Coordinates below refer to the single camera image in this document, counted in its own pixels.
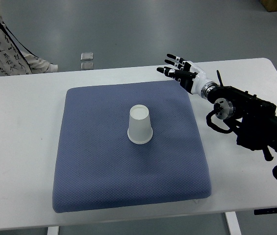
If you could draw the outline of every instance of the upside-down cup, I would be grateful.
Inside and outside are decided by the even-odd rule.
[[[152,138],[149,110],[145,105],[134,105],[129,111],[127,135],[130,141],[144,144]]]

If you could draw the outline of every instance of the white garment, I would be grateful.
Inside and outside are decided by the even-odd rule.
[[[6,29],[1,16],[1,1],[0,24]],[[20,75],[57,72],[57,69],[57,65],[50,64],[50,62],[30,53],[19,51],[9,35],[0,29],[0,71],[2,74]]]
[[[30,53],[21,52],[12,42],[9,35],[0,29],[0,71],[4,75],[22,75],[44,73],[50,62]]]

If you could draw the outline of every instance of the black robotic arm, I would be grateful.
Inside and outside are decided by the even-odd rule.
[[[219,71],[217,71],[220,85],[208,79],[206,73],[191,61],[167,54],[171,59],[166,63],[175,66],[157,68],[157,71],[167,77],[175,79],[191,94],[198,94],[214,104],[214,109],[207,117],[207,125],[221,133],[234,132],[237,135],[236,143],[250,150],[262,150],[267,161],[273,159],[268,146],[277,152],[277,116],[276,105],[250,95],[231,86],[223,86]],[[221,129],[211,121],[216,115],[229,127]],[[273,169],[277,179],[277,166]]]

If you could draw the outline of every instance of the fabric texture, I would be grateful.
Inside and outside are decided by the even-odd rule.
[[[134,144],[129,111],[143,104],[153,137]],[[174,80],[68,90],[53,209],[73,212],[208,197],[208,165],[188,93]]]

